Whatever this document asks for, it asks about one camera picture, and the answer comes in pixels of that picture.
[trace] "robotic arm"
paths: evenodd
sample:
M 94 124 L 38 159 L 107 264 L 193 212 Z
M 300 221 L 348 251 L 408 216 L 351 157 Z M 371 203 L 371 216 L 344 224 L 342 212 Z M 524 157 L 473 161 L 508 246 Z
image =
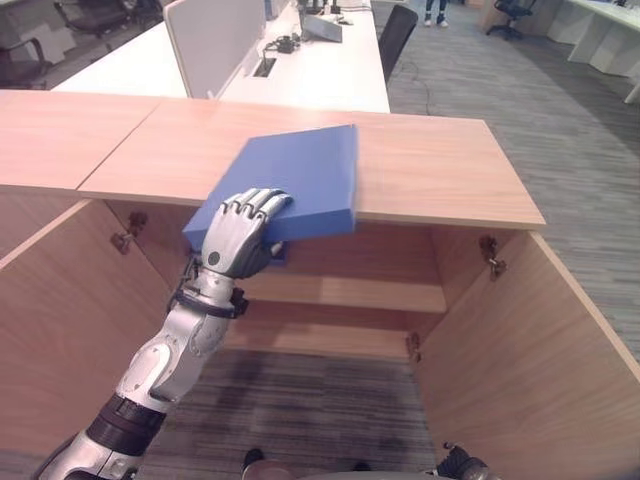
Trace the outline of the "robotic arm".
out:
M 229 321 L 244 313 L 234 280 L 267 266 L 280 244 L 262 242 L 269 220 L 291 197 L 250 189 L 222 203 L 202 247 L 196 277 L 181 285 L 162 329 L 138 350 L 93 423 L 63 445 L 34 480 L 132 480 L 167 413 L 194 386 L 224 340 Z

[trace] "wooden cabinet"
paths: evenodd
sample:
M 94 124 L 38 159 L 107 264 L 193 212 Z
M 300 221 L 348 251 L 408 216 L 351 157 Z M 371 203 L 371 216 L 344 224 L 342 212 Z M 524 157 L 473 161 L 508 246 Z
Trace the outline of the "wooden cabinet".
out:
M 360 129 L 357 231 L 292 243 L 284 266 L 242 282 L 252 305 L 226 347 L 410 361 L 434 441 L 505 480 L 633 475 L 640 367 L 532 231 L 542 218 L 482 122 L 189 100 L 74 169 L 72 193 L 100 200 L 0 261 L 0 448 L 46 453 L 95 414 L 160 327 L 181 228 L 243 139 L 336 122 Z M 121 255 L 109 238 L 133 211 L 148 222 Z M 490 259 L 506 270 L 492 275 Z
M 103 202 L 82 200 L 0 260 L 0 449 L 46 454 L 84 428 L 163 321 L 166 282 Z

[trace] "cabinet hinge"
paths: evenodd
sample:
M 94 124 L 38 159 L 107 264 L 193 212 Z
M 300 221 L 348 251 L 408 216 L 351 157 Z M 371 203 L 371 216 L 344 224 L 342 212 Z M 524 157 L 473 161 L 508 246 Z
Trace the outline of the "cabinet hinge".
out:
M 496 281 L 500 275 L 507 271 L 507 262 L 496 258 L 498 240 L 495 237 L 485 235 L 478 241 L 482 258 L 491 267 L 491 281 Z
M 420 354 L 420 335 L 416 332 L 412 332 L 405 340 L 407 344 L 407 353 L 409 354 L 409 361 L 418 363 L 422 360 Z
M 125 233 L 114 233 L 111 235 L 111 243 L 122 255 L 129 253 L 129 245 L 136 238 L 147 224 L 149 217 L 145 212 L 131 212 L 129 214 L 129 227 Z

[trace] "gray carpet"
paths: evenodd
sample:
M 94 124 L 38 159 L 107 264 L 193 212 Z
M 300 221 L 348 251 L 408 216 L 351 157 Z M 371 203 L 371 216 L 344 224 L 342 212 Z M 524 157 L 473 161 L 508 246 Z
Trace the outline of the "gray carpet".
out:
M 261 447 L 297 475 L 418 472 L 435 465 L 406 363 L 225 351 L 168 418 L 138 478 L 238 480 Z M 26 479 L 40 459 L 0 453 L 0 478 Z
M 419 0 L 412 0 L 419 5 Z M 376 2 L 382 28 L 392 7 Z M 627 80 L 565 61 L 566 46 L 507 43 L 450 5 L 448 30 L 418 27 L 389 84 L 396 113 L 485 119 L 549 223 L 544 234 L 640 358 L 640 114 Z M 299 474 L 433 466 L 407 365 L 225 352 L 167 422 L 141 478 L 239 478 L 262 446 Z M 38 459 L 0 453 L 0 477 Z
M 409 2 L 423 12 L 424 2 Z M 382 29 L 393 6 L 376 2 Z M 640 106 L 626 78 L 566 61 L 546 38 L 505 42 L 450 4 L 418 26 L 389 83 L 394 113 L 487 121 L 545 216 L 544 237 L 640 359 Z

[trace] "black cable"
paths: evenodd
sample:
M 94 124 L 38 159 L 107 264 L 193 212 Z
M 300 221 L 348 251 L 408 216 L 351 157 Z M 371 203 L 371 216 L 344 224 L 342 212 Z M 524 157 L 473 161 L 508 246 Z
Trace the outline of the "black cable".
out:
M 405 72 L 405 68 L 404 68 L 405 65 L 411 65 L 413 66 L 413 68 L 415 68 L 413 77 L 410 78 L 409 80 L 411 82 L 416 82 L 424 87 L 425 93 L 427 94 L 427 101 L 424 107 L 427 115 L 431 116 L 431 112 L 429 111 L 429 102 L 431 101 L 431 91 L 429 90 L 429 85 L 427 85 L 427 82 L 425 82 L 423 79 L 420 78 L 420 73 L 421 73 L 420 67 L 418 67 L 418 65 L 416 65 L 416 63 L 413 60 L 400 60 L 400 62 L 401 62 L 401 65 L 400 65 L 401 72 Z
M 73 439 L 76 438 L 77 435 L 77 433 L 75 435 L 72 435 L 61 445 L 59 445 L 58 448 L 56 448 L 53 453 L 51 453 L 51 455 L 49 455 L 46 460 L 42 462 L 42 464 L 38 467 L 35 473 L 31 476 L 31 480 L 40 480 L 40 476 L 44 473 L 44 471 L 49 467 L 49 465 L 51 465 L 51 463 L 56 459 L 56 457 L 58 457 L 58 455 L 69 448 L 69 445 L 71 445 L 71 442 L 73 442 Z

